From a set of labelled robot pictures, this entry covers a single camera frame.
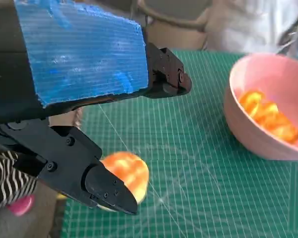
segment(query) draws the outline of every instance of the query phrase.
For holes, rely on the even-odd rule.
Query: pink bowl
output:
[[[232,68],[224,96],[224,114],[234,136],[269,160],[298,160],[298,142],[279,140],[248,116],[238,102],[244,92],[262,91],[298,127],[298,61],[272,54],[243,57]]]

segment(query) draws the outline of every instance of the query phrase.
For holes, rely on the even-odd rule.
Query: striped clothing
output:
[[[36,179],[13,167],[18,154],[11,151],[0,153],[0,208],[33,193]]]

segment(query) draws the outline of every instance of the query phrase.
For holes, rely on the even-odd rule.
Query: table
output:
[[[223,115],[229,72],[241,56],[175,52],[190,94],[84,109],[82,130],[108,155],[143,158],[150,184],[137,216],[67,201],[63,238],[298,237],[298,162],[266,161],[230,133]]]

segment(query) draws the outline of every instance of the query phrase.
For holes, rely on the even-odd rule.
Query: orange food in bowl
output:
[[[239,103],[261,127],[290,144],[298,140],[298,128],[279,111],[277,104],[265,102],[262,92],[251,90],[243,94]]]
[[[144,200],[149,183],[149,169],[141,158],[130,152],[116,152],[101,162],[124,182],[138,204]]]

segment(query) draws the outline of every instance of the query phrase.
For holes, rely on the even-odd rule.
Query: blue tape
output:
[[[148,87],[139,24],[71,1],[16,0],[15,6],[43,107]]]

